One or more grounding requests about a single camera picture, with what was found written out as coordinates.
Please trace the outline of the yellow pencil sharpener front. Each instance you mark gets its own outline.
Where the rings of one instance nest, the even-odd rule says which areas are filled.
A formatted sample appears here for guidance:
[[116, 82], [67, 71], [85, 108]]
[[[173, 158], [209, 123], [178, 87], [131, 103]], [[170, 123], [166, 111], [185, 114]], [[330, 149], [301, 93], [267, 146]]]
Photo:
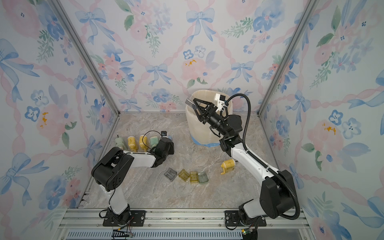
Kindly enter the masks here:
[[128, 147], [131, 150], [131, 152], [138, 152], [139, 147], [137, 145], [136, 138], [134, 136], [129, 136], [127, 138], [128, 141]]

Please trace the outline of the yellow pencil sharpener back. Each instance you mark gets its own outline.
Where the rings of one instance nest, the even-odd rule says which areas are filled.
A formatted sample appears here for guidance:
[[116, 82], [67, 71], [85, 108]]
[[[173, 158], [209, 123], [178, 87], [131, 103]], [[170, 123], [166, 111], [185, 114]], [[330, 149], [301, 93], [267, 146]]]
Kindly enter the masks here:
[[148, 139], [145, 135], [140, 135], [140, 138], [139, 138], [139, 146], [140, 148], [144, 151], [144, 152], [147, 152], [148, 149], [149, 149], [149, 145], [148, 145]]

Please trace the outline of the clear shavings tray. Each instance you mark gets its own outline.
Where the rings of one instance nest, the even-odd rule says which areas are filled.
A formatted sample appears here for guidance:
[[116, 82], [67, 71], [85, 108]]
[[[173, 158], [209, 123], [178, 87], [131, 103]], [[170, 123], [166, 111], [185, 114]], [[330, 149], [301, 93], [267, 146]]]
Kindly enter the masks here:
[[178, 176], [178, 173], [172, 168], [168, 168], [168, 170], [164, 173], [164, 175], [167, 179], [173, 182], [175, 178]]

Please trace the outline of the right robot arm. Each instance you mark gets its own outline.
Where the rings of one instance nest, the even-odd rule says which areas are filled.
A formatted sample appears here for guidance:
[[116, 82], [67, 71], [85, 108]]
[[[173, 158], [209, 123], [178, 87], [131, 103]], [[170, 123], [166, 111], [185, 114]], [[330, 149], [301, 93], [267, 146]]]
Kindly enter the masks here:
[[292, 174], [272, 167], [248, 148], [246, 135], [251, 113], [247, 113], [243, 123], [241, 116], [228, 113], [233, 98], [218, 97], [213, 103], [190, 97], [186, 104], [193, 109], [198, 120], [202, 124], [209, 124], [212, 133], [220, 138], [222, 151], [242, 164], [261, 185], [257, 200], [239, 206], [240, 222], [247, 226], [255, 224], [262, 217], [298, 219], [301, 208]]

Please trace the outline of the yellow tinted tray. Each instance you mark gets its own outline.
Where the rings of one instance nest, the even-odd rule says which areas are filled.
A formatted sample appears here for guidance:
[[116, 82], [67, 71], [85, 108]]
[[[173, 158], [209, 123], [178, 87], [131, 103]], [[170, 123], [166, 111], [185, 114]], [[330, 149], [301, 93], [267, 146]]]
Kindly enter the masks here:
[[197, 184], [199, 182], [198, 172], [190, 172], [190, 183]]
[[179, 178], [181, 178], [184, 182], [186, 182], [186, 181], [190, 178], [190, 174], [189, 174], [185, 169], [182, 169], [182, 170], [178, 173], [178, 176], [179, 176]]

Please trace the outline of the clear green-tinted tray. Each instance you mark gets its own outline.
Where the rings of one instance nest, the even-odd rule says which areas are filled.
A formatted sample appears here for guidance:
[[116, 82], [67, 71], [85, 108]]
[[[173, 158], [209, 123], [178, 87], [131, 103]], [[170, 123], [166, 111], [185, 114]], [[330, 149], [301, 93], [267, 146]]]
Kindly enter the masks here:
[[206, 184], [209, 182], [208, 175], [206, 172], [199, 172], [198, 173], [198, 181], [199, 184]]

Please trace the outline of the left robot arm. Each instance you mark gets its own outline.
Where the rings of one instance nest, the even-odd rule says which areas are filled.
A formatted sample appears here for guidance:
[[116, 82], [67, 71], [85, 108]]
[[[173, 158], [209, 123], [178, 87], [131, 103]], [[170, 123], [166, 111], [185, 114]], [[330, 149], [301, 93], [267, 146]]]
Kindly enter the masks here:
[[173, 155], [174, 151], [173, 141], [165, 137], [146, 153], [128, 152], [113, 147], [102, 157], [93, 167], [91, 175], [109, 196], [109, 209], [113, 214], [120, 216], [129, 208], [121, 188], [128, 171], [131, 168], [156, 168], [169, 155]]

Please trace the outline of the yellow pencil sharpener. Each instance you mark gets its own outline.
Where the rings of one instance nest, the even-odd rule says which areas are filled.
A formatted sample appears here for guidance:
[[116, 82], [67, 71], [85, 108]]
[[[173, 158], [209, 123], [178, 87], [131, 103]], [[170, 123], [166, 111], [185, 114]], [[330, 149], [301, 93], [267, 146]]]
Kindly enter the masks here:
[[147, 152], [148, 149], [149, 149], [149, 145], [148, 145], [148, 139], [145, 135], [140, 135], [140, 138], [139, 138], [139, 146], [140, 148], [144, 151], [144, 152]]
[[138, 152], [139, 147], [137, 145], [136, 138], [134, 136], [129, 136], [127, 138], [128, 141], [128, 147], [131, 150], [131, 152]]
[[224, 175], [228, 172], [231, 172], [234, 170], [236, 166], [236, 161], [234, 159], [226, 160], [221, 164], [222, 172], [221, 175]]

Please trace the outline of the pale green pencil sharpener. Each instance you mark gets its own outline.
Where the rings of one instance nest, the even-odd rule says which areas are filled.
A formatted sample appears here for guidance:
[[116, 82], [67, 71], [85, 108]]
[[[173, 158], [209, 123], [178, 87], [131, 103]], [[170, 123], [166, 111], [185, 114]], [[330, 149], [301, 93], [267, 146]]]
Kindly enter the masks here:
[[117, 137], [115, 138], [115, 146], [124, 150], [124, 151], [127, 151], [128, 150], [128, 147], [125, 143], [125, 140], [123, 137], [120, 137], [118, 134], [117, 134]]

